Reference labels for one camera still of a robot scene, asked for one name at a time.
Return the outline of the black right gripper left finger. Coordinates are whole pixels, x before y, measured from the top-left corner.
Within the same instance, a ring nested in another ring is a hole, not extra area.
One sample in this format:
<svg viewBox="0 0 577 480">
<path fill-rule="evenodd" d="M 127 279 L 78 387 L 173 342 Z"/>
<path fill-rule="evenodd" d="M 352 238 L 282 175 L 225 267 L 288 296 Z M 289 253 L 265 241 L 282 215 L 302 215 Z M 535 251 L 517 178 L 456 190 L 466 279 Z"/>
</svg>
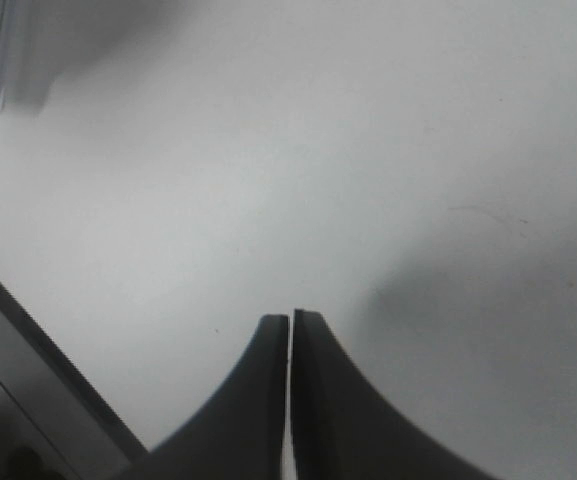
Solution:
<svg viewBox="0 0 577 480">
<path fill-rule="evenodd" d="M 124 479 L 279 479 L 286 415 L 288 317 L 265 315 L 227 379 Z"/>
</svg>

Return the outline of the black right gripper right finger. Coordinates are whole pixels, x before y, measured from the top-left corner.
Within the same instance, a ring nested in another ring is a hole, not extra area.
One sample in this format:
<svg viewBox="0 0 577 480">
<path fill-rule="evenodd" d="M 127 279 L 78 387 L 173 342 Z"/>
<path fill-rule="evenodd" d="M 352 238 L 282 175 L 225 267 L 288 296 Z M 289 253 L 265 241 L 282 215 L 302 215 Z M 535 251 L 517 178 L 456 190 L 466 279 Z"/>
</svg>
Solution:
<svg viewBox="0 0 577 480">
<path fill-rule="evenodd" d="M 318 312 L 294 314 L 291 433 L 300 479 L 486 479 L 394 409 Z"/>
</svg>

